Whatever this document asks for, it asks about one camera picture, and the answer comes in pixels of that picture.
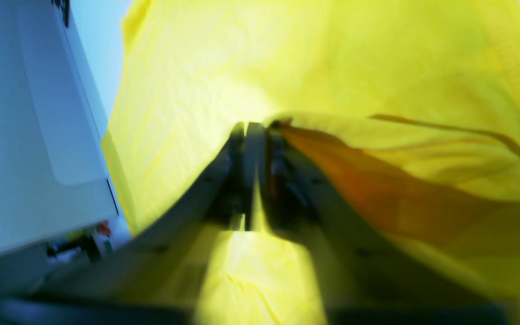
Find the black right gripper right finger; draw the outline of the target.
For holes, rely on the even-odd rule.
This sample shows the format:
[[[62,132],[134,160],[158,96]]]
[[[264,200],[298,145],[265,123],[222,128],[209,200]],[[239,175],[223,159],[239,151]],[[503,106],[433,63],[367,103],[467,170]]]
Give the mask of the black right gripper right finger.
[[[501,311],[374,230],[276,127],[260,126],[260,195],[269,226],[310,252],[327,312]]]

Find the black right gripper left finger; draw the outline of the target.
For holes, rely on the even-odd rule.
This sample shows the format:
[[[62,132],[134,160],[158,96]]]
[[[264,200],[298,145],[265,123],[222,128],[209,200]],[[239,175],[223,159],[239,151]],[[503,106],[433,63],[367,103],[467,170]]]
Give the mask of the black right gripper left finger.
[[[161,218],[113,255],[52,280],[31,294],[60,304],[148,305],[149,296],[171,279],[204,230],[230,227],[251,216],[261,123],[237,123],[219,154]]]

